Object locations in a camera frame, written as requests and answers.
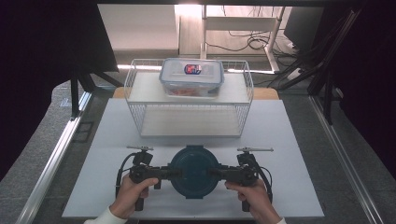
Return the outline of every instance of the sleeve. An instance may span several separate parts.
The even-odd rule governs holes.
[[[122,219],[119,217],[115,217],[110,209],[107,208],[102,215],[97,217],[96,219],[86,220],[84,224],[124,224],[127,219]]]
[[[282,220],[280,220],[277,224],[287,224],[285,218],[282,217]]]

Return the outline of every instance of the white wire basket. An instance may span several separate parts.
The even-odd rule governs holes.
[[[140,135],[240,137],[253,100],[248,62],[221,62],[224,83],[207,99],[169,97],[159,80],[163,60],[133,60],[124,95]]]

